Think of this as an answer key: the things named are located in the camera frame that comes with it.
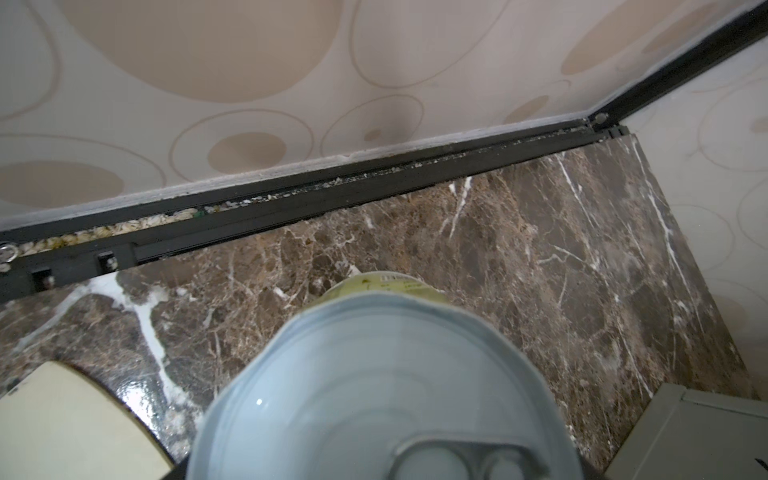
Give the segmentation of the grey metal cabinet box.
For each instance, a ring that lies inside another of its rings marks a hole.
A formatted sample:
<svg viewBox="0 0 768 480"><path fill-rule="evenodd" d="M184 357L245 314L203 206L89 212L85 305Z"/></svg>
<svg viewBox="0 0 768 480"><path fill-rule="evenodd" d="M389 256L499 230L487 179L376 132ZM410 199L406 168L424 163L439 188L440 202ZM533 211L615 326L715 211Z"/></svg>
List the grey metal cabinet box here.
<svg viewBox="0 0 768 480"><path fill-rule="evenodd" d="M765 479L767 404L665 383L605 475L609 479Z"/></svg>

